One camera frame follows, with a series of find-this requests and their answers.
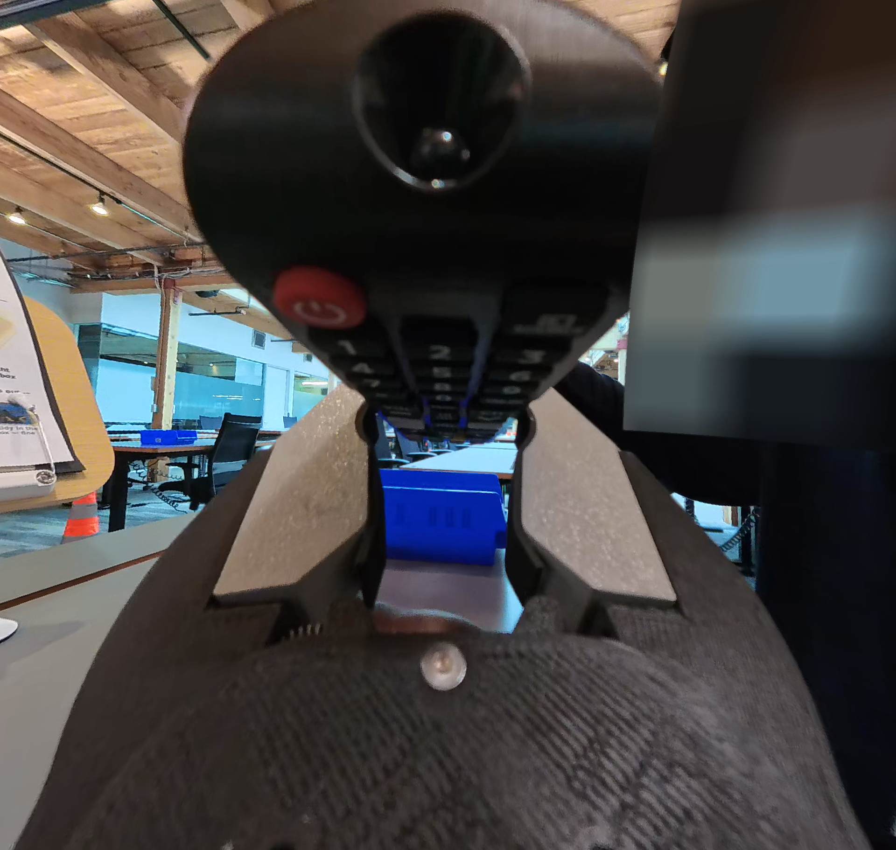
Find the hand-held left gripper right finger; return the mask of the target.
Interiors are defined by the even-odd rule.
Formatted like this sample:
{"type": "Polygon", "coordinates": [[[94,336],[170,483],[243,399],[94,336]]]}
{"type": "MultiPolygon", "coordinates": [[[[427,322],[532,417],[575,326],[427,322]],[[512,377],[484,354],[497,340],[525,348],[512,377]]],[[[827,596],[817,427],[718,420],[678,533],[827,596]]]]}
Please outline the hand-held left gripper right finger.
{"type": "Polygon", "coordinates": [[[505,572],[521,603],[676,603],[617,446],[556,390],[512,472],[505,572]]]}

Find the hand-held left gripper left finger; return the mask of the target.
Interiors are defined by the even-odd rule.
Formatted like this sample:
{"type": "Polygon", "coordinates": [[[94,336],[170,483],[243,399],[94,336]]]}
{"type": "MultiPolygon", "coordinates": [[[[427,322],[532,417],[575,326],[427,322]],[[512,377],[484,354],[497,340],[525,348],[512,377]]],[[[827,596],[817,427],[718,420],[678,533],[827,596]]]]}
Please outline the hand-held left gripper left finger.
{"type": "Polygon", "coordinates": [[[345,383],[273,445],[218,581],[223,606],[372,608],[385,570],[382,479],[364,397],[345,383]]]}

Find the black remote with red button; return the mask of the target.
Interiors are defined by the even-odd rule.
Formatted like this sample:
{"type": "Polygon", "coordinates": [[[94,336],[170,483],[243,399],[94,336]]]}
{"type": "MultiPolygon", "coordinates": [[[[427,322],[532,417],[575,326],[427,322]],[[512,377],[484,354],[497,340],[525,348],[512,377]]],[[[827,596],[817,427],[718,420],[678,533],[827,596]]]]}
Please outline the black remote with red button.
{"type": "Polygon", "coordinates": [[[558,0],[314,0],[196,92],[211,251],[411,438],[484,442],[629,307],[662,84],[558,0]]]}

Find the black office chair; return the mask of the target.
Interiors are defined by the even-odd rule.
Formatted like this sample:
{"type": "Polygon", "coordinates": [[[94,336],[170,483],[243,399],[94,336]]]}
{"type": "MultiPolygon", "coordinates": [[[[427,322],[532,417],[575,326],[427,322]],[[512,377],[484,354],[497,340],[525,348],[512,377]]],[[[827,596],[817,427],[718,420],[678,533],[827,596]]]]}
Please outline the black office chair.
{"type": "Polygon", "coordinates": [[[196,511],[218,495],[252,457],[263,418],[223,416],[205,475],[197,477],[188,491],[189,509],[196,511]]]}

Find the grey office table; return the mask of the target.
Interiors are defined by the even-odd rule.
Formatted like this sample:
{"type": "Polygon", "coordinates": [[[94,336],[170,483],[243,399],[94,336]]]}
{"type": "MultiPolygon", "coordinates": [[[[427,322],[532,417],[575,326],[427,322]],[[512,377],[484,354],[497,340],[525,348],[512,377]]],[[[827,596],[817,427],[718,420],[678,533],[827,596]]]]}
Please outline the grey office table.
{"type": "Polygon", "coordinates": [[[512,443],[488,442],[422,457],[401,469],[492,474],[499,481],[506,482],[512,478],[517,452],[512,443]]]}

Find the wooden office desk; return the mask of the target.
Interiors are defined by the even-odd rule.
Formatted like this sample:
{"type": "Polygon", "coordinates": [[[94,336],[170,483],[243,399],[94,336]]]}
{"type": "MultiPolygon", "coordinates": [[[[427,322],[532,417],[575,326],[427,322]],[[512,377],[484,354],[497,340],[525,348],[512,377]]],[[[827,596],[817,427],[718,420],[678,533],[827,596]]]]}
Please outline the wooden office desk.
{"type": "MultiPolygon", "coordinates": [[[[264,445],[272,445],[281,436],[281,431],[260,429],[254,453],[264,445]]],[[[104,489],[104,499],[108,509],[108,532],[117,532],[126,527],[126,509],[130,485],[130,467],[133,463],[150,465],[153,461],[174,460],[185,468],[185,476],[180,481],[160,486],[160,491],[177,491],[186,496],[194,480],[207,472],[208,459],[215,444],[218,431],[197,432],[197,441],[192,445],[167,448],[146,448],[138,441],[118,441],[113,443],[115,464],[111,477],[104,489]]]]}

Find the blue plastic bin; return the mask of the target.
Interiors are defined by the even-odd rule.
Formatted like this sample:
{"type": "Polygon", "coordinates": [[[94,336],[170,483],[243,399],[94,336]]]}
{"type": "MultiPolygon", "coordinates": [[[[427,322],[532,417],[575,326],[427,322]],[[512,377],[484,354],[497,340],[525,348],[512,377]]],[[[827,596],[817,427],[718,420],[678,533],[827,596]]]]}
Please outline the blue plastic bin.
{"type": "Polygon", "coordinates": [[[381,469],[390,561],[493,566],[507,547],[499,479],[492,474],[381,469]]]}

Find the orange traffic cone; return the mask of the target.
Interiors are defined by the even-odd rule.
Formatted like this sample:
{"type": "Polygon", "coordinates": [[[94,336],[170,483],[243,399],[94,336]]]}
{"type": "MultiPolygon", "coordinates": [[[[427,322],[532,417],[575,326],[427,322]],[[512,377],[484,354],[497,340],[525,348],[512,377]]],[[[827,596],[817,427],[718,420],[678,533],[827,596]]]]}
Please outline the orange traffic cone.
{"type": "Polygon", "coordinates": [[[72,501],[61,544],[90,538],[99,533],[98,498],[93,491],[72,501]]]}

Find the rounded wooden board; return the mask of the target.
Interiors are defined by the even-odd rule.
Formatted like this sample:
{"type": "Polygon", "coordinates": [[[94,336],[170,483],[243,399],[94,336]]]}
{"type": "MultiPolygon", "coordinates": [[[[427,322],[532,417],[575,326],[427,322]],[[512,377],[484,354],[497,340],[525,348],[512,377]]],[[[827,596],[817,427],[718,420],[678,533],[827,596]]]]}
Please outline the rounded wooden board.
{"type": "Polygon", "coordinates": [[[114,452],[72,330],[49,307],[25,297],[28,315],[49,373],[49,381],[71,441],[84,469],[61,475],[53,492],[3,501],[1,512],[57,507],[99,491],[112,475],[114,452]]]}

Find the printed instruction sheet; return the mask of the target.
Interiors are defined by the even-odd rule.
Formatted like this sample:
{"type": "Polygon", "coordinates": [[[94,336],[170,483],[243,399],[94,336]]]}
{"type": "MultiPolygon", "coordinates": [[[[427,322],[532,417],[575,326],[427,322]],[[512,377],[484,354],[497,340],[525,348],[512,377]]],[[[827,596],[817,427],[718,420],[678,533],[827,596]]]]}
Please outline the printed instruction sheet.
{"type": "Polygon", "coordinates": [[[64,426],[36,330],[1,259],[2,489],[49,491],[59,474],[84,470],[64,426]]]}

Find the wooden support post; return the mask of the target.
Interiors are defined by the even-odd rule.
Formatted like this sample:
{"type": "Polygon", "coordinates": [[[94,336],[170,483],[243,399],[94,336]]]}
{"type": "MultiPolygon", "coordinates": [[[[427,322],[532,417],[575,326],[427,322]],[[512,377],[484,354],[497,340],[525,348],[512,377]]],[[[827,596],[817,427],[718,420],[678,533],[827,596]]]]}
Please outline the wooden support post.
{"type": "Polygon", "coordinates": [[[175,408],[175,374],[182,313],[182,292],[174,279],[163,279],[160,300],[151,428],[170,430],[175,408]]]}

